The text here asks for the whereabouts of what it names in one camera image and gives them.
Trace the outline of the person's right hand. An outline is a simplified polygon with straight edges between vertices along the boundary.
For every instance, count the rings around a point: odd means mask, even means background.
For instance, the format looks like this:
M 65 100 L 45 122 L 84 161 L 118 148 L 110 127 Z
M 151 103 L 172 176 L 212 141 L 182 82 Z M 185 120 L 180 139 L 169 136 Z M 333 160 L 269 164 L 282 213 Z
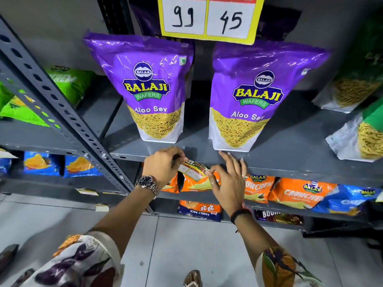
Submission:
M 219 204 L 229 216 L 231 216 L 234 211 L 242 208 L 246 186 L 246 180 L 241 176 L 240 160 L 235 159 L 234 165 L 236 167 L 235 176 L 220 176 L 218 178 L 218 174 L 215 174 L 217 182 L 220 184 L 220 189 L 219 191 L 213 191 Z M 213 165 L 211 169 L 218 172 L 218 166 L 218 164 Z

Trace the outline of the person's left hand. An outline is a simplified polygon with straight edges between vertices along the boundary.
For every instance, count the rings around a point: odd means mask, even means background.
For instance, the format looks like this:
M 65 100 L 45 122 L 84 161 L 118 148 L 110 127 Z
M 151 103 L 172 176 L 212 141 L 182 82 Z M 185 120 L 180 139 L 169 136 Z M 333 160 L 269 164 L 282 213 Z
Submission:
M 174 176 L 169 176 L 166 170 L 166 149 L 161 149 L 148 156 L 144 161 L 143 175 L 154 177 L 156 184 L 160 189 L 167 185 Z

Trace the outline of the small printed shelf price tag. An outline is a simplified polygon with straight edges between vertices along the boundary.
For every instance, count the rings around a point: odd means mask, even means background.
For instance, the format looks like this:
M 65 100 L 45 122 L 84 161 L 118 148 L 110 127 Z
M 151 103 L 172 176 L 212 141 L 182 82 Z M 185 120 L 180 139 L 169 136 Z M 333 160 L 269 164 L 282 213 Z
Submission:
M 206 172 L 209 171 L 209 169 L 205 165 L 189 159 L 179 166 L 178 171 L 195 182 L 198 182 L 206 177 Z

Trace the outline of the person's right forearm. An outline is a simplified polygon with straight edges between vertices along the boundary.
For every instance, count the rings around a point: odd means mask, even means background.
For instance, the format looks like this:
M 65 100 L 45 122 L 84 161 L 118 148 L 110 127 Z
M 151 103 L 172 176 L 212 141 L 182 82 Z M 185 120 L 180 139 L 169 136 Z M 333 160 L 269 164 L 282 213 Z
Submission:
M 235 226 L 244 241 L 251 264 L 255 269 L 261 254 L 269 248 L 280 245 L 260 226 L 254 216 L 240 215 L 235 221 Z

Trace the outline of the person's left forearm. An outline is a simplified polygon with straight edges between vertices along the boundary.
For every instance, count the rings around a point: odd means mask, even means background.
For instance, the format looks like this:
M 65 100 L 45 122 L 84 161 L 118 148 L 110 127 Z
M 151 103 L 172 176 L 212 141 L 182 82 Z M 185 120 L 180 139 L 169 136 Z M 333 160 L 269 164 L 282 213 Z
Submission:
M 119 255 L 122 257 L 137 222 L 154 197 L 154 193 L 149 188 L 136 186 L 91 231 L 100 231 L 108 235 L 115 242 Z

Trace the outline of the orange crisp packet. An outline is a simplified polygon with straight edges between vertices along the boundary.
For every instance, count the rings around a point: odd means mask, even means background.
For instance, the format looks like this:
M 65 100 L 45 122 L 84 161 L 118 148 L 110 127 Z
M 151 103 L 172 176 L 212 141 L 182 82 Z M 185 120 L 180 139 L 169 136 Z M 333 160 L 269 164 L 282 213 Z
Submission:
M 337 184 L 334 183 L 280 178 L 273 185 L 268 201 L 298 209 L 312 209 L 335 188 Z
M 190 179 L 189 177 L 187 177 L 179 171 L 178 174 L 181 176 L 181 192 L 203 192 L 212 190 L 209 178 L 207 176 L 202 178 L 200 181 L 195 182 L 194 180 Z
M 268 196 L 274 183 L 274 176 L 248 174 L 244 199 L 257 203 L 268 203 Z
M 161 191 L 169 192 L 169 193 L 179 193 L 178 172 L 170 180 L 170 182 L 161 189 Z

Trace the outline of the orange and blue biscuit pack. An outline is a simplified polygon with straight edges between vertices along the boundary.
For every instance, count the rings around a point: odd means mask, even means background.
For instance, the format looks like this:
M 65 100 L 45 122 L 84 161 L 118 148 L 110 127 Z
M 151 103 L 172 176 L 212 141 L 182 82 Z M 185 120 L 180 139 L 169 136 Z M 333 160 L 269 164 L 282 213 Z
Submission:
M 222 208 L 218 204 L 179 201 L 178 213 L 204 220 L 221 222 Z

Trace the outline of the silver metal wristwatch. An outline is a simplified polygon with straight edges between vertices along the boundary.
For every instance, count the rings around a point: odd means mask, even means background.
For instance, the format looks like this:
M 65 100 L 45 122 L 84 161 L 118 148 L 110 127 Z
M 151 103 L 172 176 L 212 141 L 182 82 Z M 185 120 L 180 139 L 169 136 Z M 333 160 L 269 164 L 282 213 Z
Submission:
M 160 188 L 156 184 L 154 177 L 151 175 L 141 176 L 136 185 L 141 188 L 150 190 L 154 195 L 153 200 L 156 199 L 160 193 Z

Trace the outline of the dark purple biscuit pack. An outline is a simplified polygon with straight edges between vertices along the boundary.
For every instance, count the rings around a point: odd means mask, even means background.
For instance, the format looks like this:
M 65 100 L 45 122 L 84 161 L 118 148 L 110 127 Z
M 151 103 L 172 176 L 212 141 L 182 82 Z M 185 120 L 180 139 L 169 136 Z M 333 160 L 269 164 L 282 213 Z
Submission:
M 254 214 L 257 220 L 271 222 L 271 223 L 282 223 L 289 225 L 303 225 L 303 218 L 299 215 L 281 213 L 281 212 L 272 212 L 265 210 L 254 210 Z

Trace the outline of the purple noodle snack bag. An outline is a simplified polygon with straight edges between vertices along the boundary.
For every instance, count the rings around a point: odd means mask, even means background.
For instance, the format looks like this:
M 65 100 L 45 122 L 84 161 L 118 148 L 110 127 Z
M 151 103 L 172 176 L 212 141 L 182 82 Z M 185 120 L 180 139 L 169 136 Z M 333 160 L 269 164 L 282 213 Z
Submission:
M 89 32 L 84 43 L 102 67 L 144 141 L 174 144 L 184 127 L 194 46 L 141 35 Z
M 249 152 L 290 91 L 330 55 L 324 48 L 284 41 L 216 43 L 208 136 L 213 149 Z

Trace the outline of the person's sandalled foot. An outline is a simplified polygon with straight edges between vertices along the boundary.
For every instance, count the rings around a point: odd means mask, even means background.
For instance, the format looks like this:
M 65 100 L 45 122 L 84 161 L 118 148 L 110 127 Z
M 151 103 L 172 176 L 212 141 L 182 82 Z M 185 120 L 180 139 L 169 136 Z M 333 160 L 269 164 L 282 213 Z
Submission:
M 183 287 L 203 287 L 200 271 L 190 271 L 184 279 Z

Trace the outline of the floral right sleeve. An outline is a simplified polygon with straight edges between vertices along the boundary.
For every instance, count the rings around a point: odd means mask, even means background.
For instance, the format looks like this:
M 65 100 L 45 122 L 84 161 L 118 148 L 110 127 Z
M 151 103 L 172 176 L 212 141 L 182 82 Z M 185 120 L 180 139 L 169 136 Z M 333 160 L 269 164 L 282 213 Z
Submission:
M 258 287 L 325 287 L 296 258 L 282 247 L 270 247 L 259 256 L 254 268 Z

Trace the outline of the floral sleeve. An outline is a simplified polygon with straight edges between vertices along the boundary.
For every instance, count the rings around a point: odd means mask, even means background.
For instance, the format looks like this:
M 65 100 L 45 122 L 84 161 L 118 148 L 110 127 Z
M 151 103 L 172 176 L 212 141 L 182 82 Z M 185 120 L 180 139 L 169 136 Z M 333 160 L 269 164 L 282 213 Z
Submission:
M 90 231 L 68 237 L 20 287 L 121 287 L 123 270 L 116 243 Z
M 258 287 L 325 287 L 296 258 L 282 247 L 270 247 L 259 256 L 254 268 Z

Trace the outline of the bright green snack bag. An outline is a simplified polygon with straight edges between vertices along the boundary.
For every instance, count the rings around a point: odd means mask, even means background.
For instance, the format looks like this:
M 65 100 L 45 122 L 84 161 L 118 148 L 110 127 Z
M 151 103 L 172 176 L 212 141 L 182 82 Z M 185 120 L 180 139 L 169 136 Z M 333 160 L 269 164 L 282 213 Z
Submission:
M 8 88 L 4 86 L 2 82 L 0 82 L 0 112 L 13 97 L 14 94 L 10 90 L 8 90 Z
M 49 127 L 49 125 L 35 114 L 21 99 L 13 96 L 0 111 L 1 118 L 11 118 L 29 124 Z
M 52 66 L 45 68 L 45 71 L 74 108 L 83 100 L 86 90 L 96 76 L 92 71 L 63 66 Z

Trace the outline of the grey perforated rack upright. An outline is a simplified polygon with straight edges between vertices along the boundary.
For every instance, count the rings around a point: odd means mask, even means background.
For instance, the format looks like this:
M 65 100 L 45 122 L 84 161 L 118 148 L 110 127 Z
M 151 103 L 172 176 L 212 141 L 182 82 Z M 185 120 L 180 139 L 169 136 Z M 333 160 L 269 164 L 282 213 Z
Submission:
M 79 116 L 74 106 L 1 15 L 0 81 L 44 120 L 49 128 L 60 132 L 70 143 L 79 148 L 79 152 L 65 155 L 84 157 L 103 174 L 103 176 L 75 178 L 25 174 L 23 158 L 20 157 L 12 166 L 10 174 L 0 174 L 1 180 L 21 180 L 66 188 L 87 188 L 98 193 L 124 196 L 133 190 L 134 182 L 131 179 L 136 178 L 139 163 L 123 163 L 123 166 L 127 166 L 127 174 L 119 167 L 103 146 L 102 141 Z

